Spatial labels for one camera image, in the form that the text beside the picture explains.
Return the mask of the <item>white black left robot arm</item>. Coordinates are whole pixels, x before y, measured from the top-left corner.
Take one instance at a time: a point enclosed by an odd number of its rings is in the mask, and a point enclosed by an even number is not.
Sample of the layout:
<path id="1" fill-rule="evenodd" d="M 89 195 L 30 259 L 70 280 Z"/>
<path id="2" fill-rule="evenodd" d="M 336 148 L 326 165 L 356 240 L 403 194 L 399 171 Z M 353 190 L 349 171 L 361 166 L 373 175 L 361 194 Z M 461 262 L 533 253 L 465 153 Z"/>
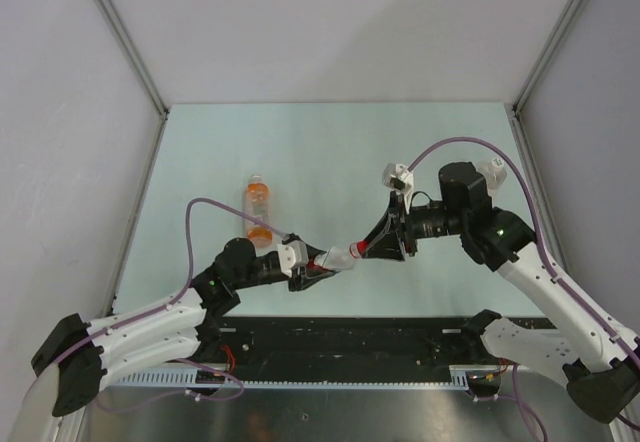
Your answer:
<path id="1" fill-rule="evenodd" d="M 330 254 L 296 236 L 259 256 L 246 238 L 228 242 L 214 262 L 181 291 L 129 313 L 85 321 L 62 318 L 34 354 L 36 375 L 53 366 L 57 383 L 51 414 L 69 415 L 120 379 L 168 361 L 207 362 L 221 349 L 220 319 L 243 289 L 284 282 L 303 291 L 336 275 Z"/>

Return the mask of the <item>clear red label water bottle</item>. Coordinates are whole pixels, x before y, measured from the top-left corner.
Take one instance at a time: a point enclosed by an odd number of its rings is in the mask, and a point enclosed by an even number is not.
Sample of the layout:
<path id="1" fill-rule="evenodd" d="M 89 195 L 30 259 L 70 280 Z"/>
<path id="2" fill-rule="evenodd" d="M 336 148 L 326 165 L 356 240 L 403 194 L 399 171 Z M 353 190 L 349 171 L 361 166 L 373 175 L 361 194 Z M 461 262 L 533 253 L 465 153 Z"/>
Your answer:
<path id="1" fill-rule="evenodd" d="M 351 243 L 347 248 L 331 247 L 327 251 L 324 266 L 314 268 L 339 272 L 352 270 L 362 259 L 356 255 L 355 243 Z"/>

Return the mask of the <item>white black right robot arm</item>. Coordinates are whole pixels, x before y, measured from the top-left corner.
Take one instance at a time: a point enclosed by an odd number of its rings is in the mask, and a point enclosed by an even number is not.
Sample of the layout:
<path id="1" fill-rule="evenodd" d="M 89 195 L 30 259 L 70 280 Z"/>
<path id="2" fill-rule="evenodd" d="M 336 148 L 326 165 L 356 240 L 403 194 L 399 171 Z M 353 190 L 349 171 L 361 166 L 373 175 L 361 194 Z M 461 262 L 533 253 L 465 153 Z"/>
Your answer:
<path id="1" fill-rule="evenodd" d="M 523 329 L 483 310 L 461 338 L 473 363 L 491 356 L 524 365 L 564 387 L 592 419 L 608 424 L 639 394 L 639 337 L 598 306 L 543 246 L 518 215 L 494 206 L 484 175 L 470 162 L 449 163 L 438 172 L 441 197 L 414 206 L 414 177 L 389 164 L 383 183 L 391 193 L 383 217 L 345 251 L 297 249 L 286 270 L 292 292 L 351 269 L 360 259 L 404 261 L 421 239 L 457 236 L 477 264 L 518 288 L 560 332 L 558 339 Z"/>

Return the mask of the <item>red bottle cap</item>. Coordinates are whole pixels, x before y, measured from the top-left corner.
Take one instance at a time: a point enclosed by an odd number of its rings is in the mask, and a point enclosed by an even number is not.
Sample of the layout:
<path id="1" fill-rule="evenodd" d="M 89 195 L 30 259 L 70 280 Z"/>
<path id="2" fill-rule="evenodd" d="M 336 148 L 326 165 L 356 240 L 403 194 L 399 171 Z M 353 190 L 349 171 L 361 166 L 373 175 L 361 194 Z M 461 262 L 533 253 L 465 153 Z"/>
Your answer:
<path id="1" fill-rule="evenodd" d="M 356 255 L 359 258 L 366 258 L 368 251 L 368 243 L 365 240 L 361 240 L 355 243 Z"/>

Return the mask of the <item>white green fruit tea bottle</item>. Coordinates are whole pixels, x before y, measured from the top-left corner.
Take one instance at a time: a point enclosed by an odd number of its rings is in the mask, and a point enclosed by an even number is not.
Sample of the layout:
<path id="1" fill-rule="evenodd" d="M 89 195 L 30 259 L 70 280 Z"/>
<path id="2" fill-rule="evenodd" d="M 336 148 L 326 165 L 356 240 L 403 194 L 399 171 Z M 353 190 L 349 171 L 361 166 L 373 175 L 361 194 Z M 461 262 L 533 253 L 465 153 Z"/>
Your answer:
<path id="1" fill-rule="evenodd" d="M 506 164 L 505 170 L 495 173 L 491 170 L 491 160 L 478 162 L 475 167 L 478 173 L 480 173 L 486 181 L 487 192 L 491 197 L 494 197 L 502 187 L 507 177 Z"/>

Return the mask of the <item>large white bottle cap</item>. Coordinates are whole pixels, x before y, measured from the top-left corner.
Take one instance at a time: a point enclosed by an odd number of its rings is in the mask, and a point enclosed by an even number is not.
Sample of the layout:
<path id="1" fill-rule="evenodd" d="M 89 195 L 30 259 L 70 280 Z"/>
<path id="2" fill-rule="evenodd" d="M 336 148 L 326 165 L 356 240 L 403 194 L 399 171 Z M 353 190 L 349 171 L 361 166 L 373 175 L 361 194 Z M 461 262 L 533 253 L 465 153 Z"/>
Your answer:
<path id="1" fill-rule="evenodd" d="M 493 172 L 498 173 L 505 170 L 505 163 L 501 158 L 495 157 L 491 160 L 490 167 Z"/>

